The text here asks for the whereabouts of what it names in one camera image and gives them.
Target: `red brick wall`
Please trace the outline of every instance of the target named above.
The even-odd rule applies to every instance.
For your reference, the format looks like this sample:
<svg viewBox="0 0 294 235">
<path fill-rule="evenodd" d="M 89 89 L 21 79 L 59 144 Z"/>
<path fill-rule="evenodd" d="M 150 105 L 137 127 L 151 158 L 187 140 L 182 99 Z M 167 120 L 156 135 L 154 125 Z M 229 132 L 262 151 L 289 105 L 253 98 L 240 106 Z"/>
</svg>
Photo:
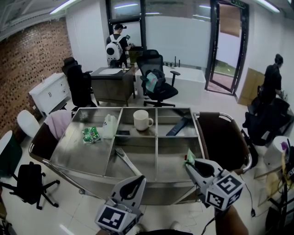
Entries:
<svg viewBox="0 0 294 235">
<path fill-rule="evenodd" d="M 18 141 L 23 140 L 19 112 L 26 109 L 41 117 L 28 92 L 41 82 L 42 74 L 61 73 L 63 59 L 70 56 L 65 18 L 36 24 L 0 42 L 0 138 L 12 130 Z"/>
</svg>

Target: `wooden desk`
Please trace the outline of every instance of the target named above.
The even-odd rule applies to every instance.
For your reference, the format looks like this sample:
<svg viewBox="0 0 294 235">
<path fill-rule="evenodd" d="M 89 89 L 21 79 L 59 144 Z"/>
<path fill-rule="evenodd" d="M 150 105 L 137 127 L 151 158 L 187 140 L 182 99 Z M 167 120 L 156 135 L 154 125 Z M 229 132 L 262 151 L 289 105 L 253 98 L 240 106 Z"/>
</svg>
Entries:
<svg viewBox="0 0 294 235">
<path fill-rule="evenodd" d="M 133 68 L 123 73 L 121 70 L 114 74 L 107 74 L 108 67 L 101 67 L 91 73 L 92 89 L 97 101 L 128 104 L 128 99 L 135 95 Z"/>
</svg>

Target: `white tile floor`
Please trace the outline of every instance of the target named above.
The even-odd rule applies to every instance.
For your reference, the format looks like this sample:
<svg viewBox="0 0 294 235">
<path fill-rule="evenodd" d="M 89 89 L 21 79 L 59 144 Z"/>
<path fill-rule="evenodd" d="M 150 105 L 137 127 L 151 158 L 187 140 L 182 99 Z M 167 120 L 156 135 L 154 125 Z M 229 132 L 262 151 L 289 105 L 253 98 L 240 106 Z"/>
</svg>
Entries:
<svg viewBox="0 0 294 235">
<path fill-rule="evenodd" d="M 142 100 L 130 101 L 130 106 L 141 106 Z M 113 106 L 113 104 L 103 103 L 101 106 Z M 68 103 L 67 108 L 71 109 L 72 104 Z M 176 106 L 185 106 L 184 104 L 176 104 Z M 192 106 L 192 111 L 210 111 L 225 112 L 230 114 L 241 128 L 245 120 L 246 107 L 238 105 L 232 96 L 217 94 L 213 92 L 205 92 L 202 104 Z M 30 161 L 35 163 L 29 154 L 28 146 L 31 139 L 26 138 L 21 144 L 23 156 L 19 163 L 28 164 Z M 37 210 L 36 205 L 23 203 L 18 197 L 11 196 L 8 189 L 3 189 L 2 198 L 7 209 L 7 220 L 18 235 L 94 235 L 99 227 L 94 223 L 97 210 L 104 203 L 103 200 L 82 196 L 78 193 L 78 189 L 67 181 L 58 177 L 54 172 L 50 171 L 46 166 L 42 165 L 43 172 L 46 173 L 44 184 L 59 179 L 60 185 L 51 187 L 48 192 L 54 201 L 59 203 L 59 208 L 52 207 L 42 198 L 41 205 L 43 210 Z M 253 197 L 253 207 L 256 214 L 264 212 L 271 204 L 266 203 L 261 207 L 257 207 L 259 190 L 262 181 L 253 180 L 254 169 L 243 175 L 243 179 L 249 187 Z M 14 179 L 1 179 L 5 183 L 16 185 Z M 244 188 L 241 198 L 234 204 L 241 219 L 247 226 L 251 235 L 262 234 L 265 227 L 266 213 L 260 217 L 251 218 L 251 199 L 249 192 Z M 167 229 L 174 220 L 181 223 L 183 230 L 195 235 L 201 234 L 206 223 L 213 218 L 213 208 L 205 208 L 201 203 L 175 205 L 175 206 L 142 206 L 144 216 L 142 223 L 149 229 Z M 131 230 L 128 234 L 133 235 L 135 232 Z M 215 223 L 212 223 L 206 230 L 206 234 L 215 234 Z"/>
</svg>

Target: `white ceiling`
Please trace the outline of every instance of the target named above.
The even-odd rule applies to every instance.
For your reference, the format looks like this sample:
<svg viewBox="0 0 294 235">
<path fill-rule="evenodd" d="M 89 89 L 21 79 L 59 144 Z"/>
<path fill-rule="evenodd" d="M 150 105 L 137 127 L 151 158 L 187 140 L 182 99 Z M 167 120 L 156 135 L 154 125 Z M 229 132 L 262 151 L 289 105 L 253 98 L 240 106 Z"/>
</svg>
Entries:
<svg viewBox="0 0 294 235">
<path fill-rule="evenodd" d="M 49 15 L 49 12 L 67 0 L 0 0 L 0 41 L 39 22 L 60 18 L 65 11 Z M 285 17 L 294 19 L 294 11 L 287 0 L 269 0 L 282 9 Z"/>
</svg>

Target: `man in black clothing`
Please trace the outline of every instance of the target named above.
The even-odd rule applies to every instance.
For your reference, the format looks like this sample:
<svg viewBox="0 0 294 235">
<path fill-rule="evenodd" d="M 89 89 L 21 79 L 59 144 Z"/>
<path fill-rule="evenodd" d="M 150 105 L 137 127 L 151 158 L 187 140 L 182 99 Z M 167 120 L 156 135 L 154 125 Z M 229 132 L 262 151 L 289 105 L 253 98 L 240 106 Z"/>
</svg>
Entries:
<svg viewBox="0 0 294 235">
<path fill-rule="evenodd" d="M 280 54 L 277 54 L 275 58 L 275 64 L 269 65 L 266 68 L 262 91 L 262 100 L 264 103 L 270 104 L 276 97 L 276 94 L 282 94 L 282 76 L 280 74 L 280 68 L 282 67 L 283 63 L 283 57 Z"/>
<path fill-rule="evenodd" d="M 122 24 L 117 24 L 114 27 L 114 33 L 113 33 L 114 39 L 118 39 L 120 37 L 121 33 L 123 32 L 123 29 L 124 27 Z M 109 44 L 109 43 L 111 43 L 110 36 L 106 40 L 106 44 Z M 133 44 L 128 45 L 126 37 L 123 37 L 119 43 L 121 45 L 121 48 L 123 49 L 123 54 L 121 55 L 119 61 L 116 63 L 116 67 L 122 66 L 123 63 L 127 67 L 127 56 L 125 54 L 125 51 L 130 50 L 133 47 Z"/>
</svg>

